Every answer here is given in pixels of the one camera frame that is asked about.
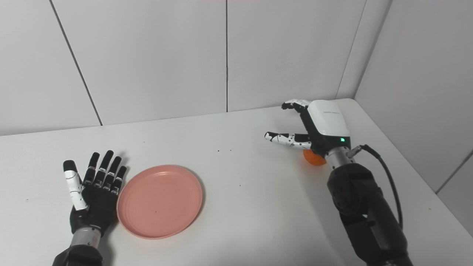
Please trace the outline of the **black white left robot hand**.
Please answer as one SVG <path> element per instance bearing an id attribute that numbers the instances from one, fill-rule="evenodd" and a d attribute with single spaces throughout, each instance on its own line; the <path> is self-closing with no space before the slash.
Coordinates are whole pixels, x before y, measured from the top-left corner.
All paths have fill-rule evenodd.
<path id="1" fill-rule="evenodd" d="M 100 154 L 91 155 L 86 173 L 79 176 L 74 160 L 63 163 L 64 176 L 72 200 L 69 216 L 71 232 L 81 228 L 93 228 L 104 236 L 117 221 L 117 201 L 122 190 L 127 167 L 122 157 L 108 150 L 99 162 Z"/>

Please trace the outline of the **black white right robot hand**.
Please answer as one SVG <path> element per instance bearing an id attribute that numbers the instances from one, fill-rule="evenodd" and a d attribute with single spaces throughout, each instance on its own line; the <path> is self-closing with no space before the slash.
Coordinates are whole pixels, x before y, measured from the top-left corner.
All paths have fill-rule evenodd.
<path id="1" fill-rule="evenodd" d="M 335 148 L 351 148 L 350 131 L 338 105 L 331 100 L 292 99 L 282 109 L 293 109 L 301 118 L 306 134 L 265 133 L 265 139 L 296 149 L 311 150 L 325 158 Z"/>

